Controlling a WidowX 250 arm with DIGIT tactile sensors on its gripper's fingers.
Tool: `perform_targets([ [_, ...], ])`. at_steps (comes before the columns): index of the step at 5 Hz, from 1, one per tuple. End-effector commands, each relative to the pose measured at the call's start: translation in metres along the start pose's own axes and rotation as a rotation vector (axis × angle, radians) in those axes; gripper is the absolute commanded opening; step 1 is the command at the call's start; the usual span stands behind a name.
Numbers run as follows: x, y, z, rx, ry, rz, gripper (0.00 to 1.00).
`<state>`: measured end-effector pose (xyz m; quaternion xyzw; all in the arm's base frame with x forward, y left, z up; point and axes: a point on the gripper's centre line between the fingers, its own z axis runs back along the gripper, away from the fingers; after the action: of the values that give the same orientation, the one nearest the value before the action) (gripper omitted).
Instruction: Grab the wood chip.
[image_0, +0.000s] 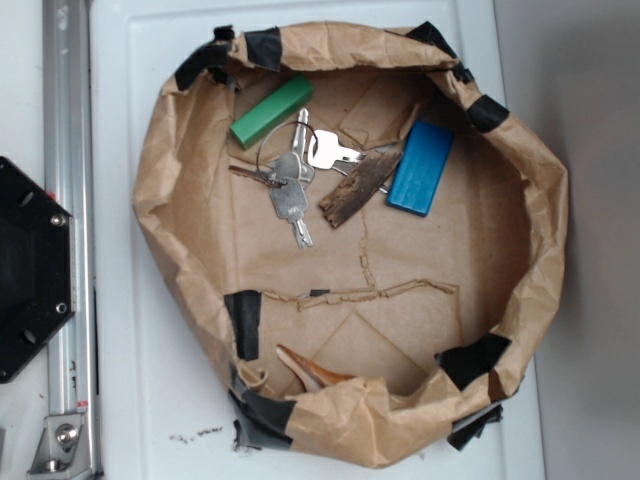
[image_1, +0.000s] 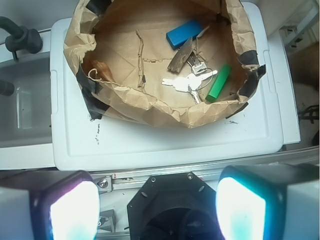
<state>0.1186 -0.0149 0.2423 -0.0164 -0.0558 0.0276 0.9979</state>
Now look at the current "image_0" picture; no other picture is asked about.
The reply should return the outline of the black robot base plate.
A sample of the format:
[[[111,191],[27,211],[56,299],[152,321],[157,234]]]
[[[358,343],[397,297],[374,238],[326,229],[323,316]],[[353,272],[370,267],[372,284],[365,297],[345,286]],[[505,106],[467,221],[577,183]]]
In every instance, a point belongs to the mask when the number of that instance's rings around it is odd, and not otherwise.
[[[71,215],[1,159],[1,382],[12,382],[73,313]]]

